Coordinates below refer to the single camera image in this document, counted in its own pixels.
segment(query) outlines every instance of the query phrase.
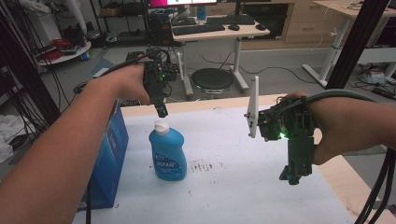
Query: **blue box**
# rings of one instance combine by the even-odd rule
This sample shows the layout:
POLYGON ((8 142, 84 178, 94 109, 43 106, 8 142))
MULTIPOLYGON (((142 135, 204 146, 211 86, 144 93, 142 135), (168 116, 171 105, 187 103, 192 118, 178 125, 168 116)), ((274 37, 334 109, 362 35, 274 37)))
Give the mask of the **blue box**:
MULTIPOLYGON (((90 184, 92 209, 109 208, 114 205, 128 140, 120 106, 116 102, 92 170, 90 184)), ((78 211, 86 209, 85 202, 86 193, 78 211)))

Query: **blue bottle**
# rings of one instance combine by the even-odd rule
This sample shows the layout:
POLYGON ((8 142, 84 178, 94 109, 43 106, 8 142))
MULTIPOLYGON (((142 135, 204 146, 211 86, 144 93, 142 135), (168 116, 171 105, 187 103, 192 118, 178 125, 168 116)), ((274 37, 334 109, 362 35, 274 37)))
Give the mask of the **blue bottle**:
POLYGON ((197 8, 197 19, 198 21, 206 20, 206 8, 205 6, 198 6, 197 8))
POLYGON ((163 180, 182 180, 187 173, 186 157, 183 153, 184 137, 162 121, 155 121, 155 129, 148 140, 151 143, 155 174, 163 180))

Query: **white bottle cap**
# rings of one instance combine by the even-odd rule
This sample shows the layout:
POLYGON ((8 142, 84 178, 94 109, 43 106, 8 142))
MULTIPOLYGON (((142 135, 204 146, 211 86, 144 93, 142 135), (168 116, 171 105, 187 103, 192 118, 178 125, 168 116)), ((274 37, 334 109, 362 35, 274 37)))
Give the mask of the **white bottle cap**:
POLYGON ((158 135, 165 135, 165 134, 169 133, 169 125, 165 121, 156 120, 154 122, 154 125, 155 125, 155 127, 154 127, 155 132, 158 135))

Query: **round black stool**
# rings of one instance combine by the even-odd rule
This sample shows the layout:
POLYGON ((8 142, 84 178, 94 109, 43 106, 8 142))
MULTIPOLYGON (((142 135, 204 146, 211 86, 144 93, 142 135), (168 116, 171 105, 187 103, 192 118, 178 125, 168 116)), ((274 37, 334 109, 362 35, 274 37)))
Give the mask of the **round black stool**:
POLYGON ((195 88, 208 94, 208 99, 213 99, 213 94, 229 91, 233 85, 233 74, 218 68, 204 68, 192 73, 191 83, 195 88))

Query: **black keyboard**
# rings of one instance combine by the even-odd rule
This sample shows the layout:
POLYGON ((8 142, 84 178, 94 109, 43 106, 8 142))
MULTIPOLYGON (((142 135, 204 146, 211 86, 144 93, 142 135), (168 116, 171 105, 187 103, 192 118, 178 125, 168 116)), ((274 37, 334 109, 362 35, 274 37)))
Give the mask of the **black keyboard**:
POLYGON ((207 32, 223 31, 224 26, 221 24, 203 24, 193 26, 172 27, 174 35, 192 35, 207 32))
POLYGON ((227 15, 225 17, 208 17, 206 24, 238 24, 238 25, 254 25, 254 19, 248 15, 227 15))

